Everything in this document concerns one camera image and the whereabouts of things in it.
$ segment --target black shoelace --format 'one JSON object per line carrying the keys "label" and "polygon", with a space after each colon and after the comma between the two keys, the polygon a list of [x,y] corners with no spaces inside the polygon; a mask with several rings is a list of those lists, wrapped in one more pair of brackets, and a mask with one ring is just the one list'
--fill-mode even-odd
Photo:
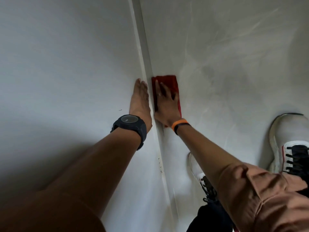
{"label": "black shoelace", "polygon": [[309,148],[304,145],[294,145],[287,149],[292,150],[292,155],[286,154],[287,157],[293,158],[293,161],[287,161],[288,164],[292,164],[293,167],[287,167],[288,171],[284,171],[288,174],[301,177],[304,181],[308,182],[309,179]]}
{"label": "black shoelace", "polygon": [[203,201],[206,203],[215,203],[218,201],[217,192],[214,187],[211,185],[206,176],[201,179],[201,186],[203,191],[206,194],[206,198],[203,198]]}

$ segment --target red cloth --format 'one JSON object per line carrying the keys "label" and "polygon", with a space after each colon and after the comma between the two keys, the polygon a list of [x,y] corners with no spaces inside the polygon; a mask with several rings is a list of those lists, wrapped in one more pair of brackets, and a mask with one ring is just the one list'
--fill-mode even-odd
{"label": "red cloth", "polygon": [[[166,76],[156,76],[156,77],[152,77],[151,78],[151,82],[152,82],[152,92],[154,95],[154,109],[155,111],[158,110],[158,105],[157,105],[157,93],[155,91],[155,81],[158,80],[160,88],[161,88],[161,92],[163,95],[165,95],[165,90],[162,87],[162,85],[160,84],[161,82],[163,84],[165,84],[170,90],[171,90],[171,94],[172,94],[172,98],[175,98],[175,94],[179,93],[179,89],[178,89],[178,83],[177,83],[177,79],[176,76],[174,75],[166,75]],[[180,108],[180,101],[178,100],[178,110],[181,116],[181,108]]]}

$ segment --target white sneaker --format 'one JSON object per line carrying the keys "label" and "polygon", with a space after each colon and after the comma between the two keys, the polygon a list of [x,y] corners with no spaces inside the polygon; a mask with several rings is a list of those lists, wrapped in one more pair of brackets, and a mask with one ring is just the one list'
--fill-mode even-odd
{"label": "white sneaker", "polygon": [[309,120],[303,114],[278,116],[270,128],[269,141],[275,155],[269,171],[308,176]]}
{"label": "white sneaker", "polygon": [[214,203],[218,201],[217,192],[214,187],[211,185],[210,181],[207,179],[206,175],[204,174],[203,170],[197,163],[194,156],[189,153],[189,166],[191,168],[191,172],[193,176],[198,180],[201,184],[203,191],[206,194],[206,198],[203,198],[203,201],[206,203]]}

